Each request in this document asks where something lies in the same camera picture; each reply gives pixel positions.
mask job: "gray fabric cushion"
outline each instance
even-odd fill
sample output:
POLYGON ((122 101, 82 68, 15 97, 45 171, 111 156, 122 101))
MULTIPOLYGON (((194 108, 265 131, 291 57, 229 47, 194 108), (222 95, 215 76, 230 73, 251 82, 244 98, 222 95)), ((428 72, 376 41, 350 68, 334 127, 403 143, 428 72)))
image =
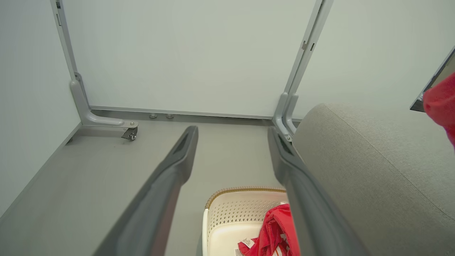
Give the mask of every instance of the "gray fabric cushion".
POLYGON ((455 255, 455 153, 425 113, 321 104, 293 145, 372 255, 455 255))

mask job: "perforated basket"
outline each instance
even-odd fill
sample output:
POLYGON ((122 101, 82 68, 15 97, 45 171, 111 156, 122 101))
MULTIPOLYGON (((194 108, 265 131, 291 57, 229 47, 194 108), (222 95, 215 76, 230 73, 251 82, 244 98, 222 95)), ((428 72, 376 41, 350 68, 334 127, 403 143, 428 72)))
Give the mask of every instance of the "perforated basket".
POLYGON ((217 191, 204 210, 202 255, 235 255, 240 240, 259 235, 267 211, 287 203, 286 191, 279 188, 237 187, 217 191))

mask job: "metal frame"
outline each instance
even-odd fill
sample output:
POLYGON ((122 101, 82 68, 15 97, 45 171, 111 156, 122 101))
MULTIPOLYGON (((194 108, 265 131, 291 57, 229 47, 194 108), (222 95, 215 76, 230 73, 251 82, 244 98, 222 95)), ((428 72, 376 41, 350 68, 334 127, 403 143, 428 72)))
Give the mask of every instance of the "metal frame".
POLYGON ((296 127, 292 123, 292 113, 298 99, 297 88, 315 50, 333 2, 334 0, 316 0, 291 74, 273 115, 273 123, 288 141, 292 141, 296 131, 296 127))
POLYGON ((434 73, 434 75, 431 77, 431 79, 428 81, 428 83, 425 85, 423 90, 420 92, 420 94, 417 96, 417 98, 412 102, 412 105, 409 107, 410 110, 415 110, 415 111, 420 111, 420 112, 425 112, 423 108, 423 97, 424 97, 424 92, 426 92, 428 89, 431 88, 433 83, 436 81, 436 79, 439 77, 441 74, 442 70, 449 64, 449 62, 454 58, 455 56, 455 46, 452 47, 452 50, 450 50, 449 54, 447 57, 445 57, 444 61, 439 65, 438 69, 434 73))
POLYGON ((82 75, 77 71, 76 60, 71 46, 70 34, 66 23, 65 11, 62 0, 51 0, 52 11, 57 25, 66 64, 71 76, 70 89, 76 104, 79 117, 83 126, 118 127, 127 128, 122 138, 136 139, 138 121, 123 120, 118 118, 100 117, 91 112, 87 95, 82 82, 82 75))

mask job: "metal bracket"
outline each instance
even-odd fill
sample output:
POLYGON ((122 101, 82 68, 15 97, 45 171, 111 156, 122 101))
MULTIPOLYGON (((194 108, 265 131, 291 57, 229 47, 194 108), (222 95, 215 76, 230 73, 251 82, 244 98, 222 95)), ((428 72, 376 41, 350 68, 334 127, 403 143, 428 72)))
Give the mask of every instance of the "metal bracket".
POLYGON ((298 99, 298 95, 296 94, 297 88, 302 81, 303 74, 321 35, 322 28, 327 20, 333 2, 334 0, 316 0, 303 36, 302 46, 297 52, 288 82, 284 92, 280 96, 275 114, 273 115, 273 123, 278 128, 278 131, 290 142, 297 130, 292 123, 292 113, 294 112, 298 99))
POLYGON ((285 137, 288 141, 291 142, 292 137, 289 134, 289 131, 286 128, 286 126, 284 125, 284 121, 283 121, 284 107, 286 105, 287 99, 288 99, 288 93, 283 92, 280 96, 280 100, 278 101, 278 106, 275 109, 275 114, 273 115, 272 121, 275 124, 275 126, 278 128, 280 133, 283 135, 283 137, 285 137))
POLYGON ((120 128, 136 128, 138 126, 137 121, 100 117, 93 114, 90 111, 84 91, 78 80, 71 80, 70 89, 77 111, 79 112, 79 117, 81 117, 82 125, 120 128))

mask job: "red garment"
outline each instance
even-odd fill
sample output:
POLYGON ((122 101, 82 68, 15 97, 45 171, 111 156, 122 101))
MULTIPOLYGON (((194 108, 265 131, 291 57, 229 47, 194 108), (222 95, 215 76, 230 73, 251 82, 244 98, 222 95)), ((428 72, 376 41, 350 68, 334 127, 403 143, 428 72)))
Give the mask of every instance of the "red garment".
POLYGON ((455 147, 455 72, 424 93, 424 109, 455 147))
POLYGON ((300 256, 289 204, 279 205, 268 210, 265 214, 259 237, 252 240, 254 245, 251 249, 242 242, 238 244, 238 248, 243 255, 272 256, 275 250, 281 249, 283 256, 300 256))

